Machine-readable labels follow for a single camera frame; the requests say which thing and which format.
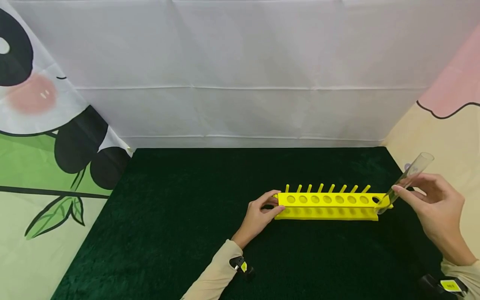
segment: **beige sleeve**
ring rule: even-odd
[[[463,299],[480,299],[480,261],[473,265],[457,266],[444,259],[441,267],[446,276],[457,277],[468,287],[468,294]]]
[[[240,247],[226,240],[205,271],[187,290],[181,300],[217,300],[236,272],[230,259],[243,255]]]

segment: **wrist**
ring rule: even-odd
[[[250,238],[247,234],[245,234],[241,230],[241,228],[239,230],[237,230],[237,232],[231,238],[231,241],[235,242],[240,247],[240,249],[242,249],[242,250],[243,250],[243,248],[245,248],[245,246],[248,245],[248,243],[251,240],[252,240],[252,238]]]
[[[467,266],[477,261],[477,258],[460,233],[432,241],[443,254],[444,258],[455,265]]]

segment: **dark green velvet cloth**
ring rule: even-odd
[[[272,189],[320,182],[386,192],[401,171],[385,148],[139,149],[54,300],[178,300]],[[222,299],[425,299],[441,255],[403,201],[372,221],[272,221],[244,250],[256,278]]]

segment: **test tube rack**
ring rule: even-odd
[[[393,208],[387,195],[384,193],[368,193],[370,185],[361,192],[356,192],[355,185],[350,192],[345,192],[343,185],[340,192],[333,192],[335,185],[332,184],[328,192],[322,192],[324,184],[320,184],[317,192],[311,192],[312,185],[307,192],[301,192],[299,185],[296,192],[289,192],[287,184],[285,192],[278,193],[278,205],[285,206],[285,210],[278,214],[275,219],[293,220],[366,220],[378,221],[376,211],[380,208]]]

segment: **hand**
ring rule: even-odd
[[[392,189],[415,210],[427,237],[450,262],[456,265],[476,262],[460,233],[465,198],[441,175],[421,173],[412,186],[424,193],[410,192],[398,185]]]
[[[283,205],[278,206],[278,199],[273,197],[279,192],[281,191],[266,192],[257,200],[248,203],[247,215],[237,233],[232,237],[232,241],[236,242],[240,248],[245,248],[276,215],[285,209]],[[264,205],[268,204],[275,207],[273,209],[262,209]]]

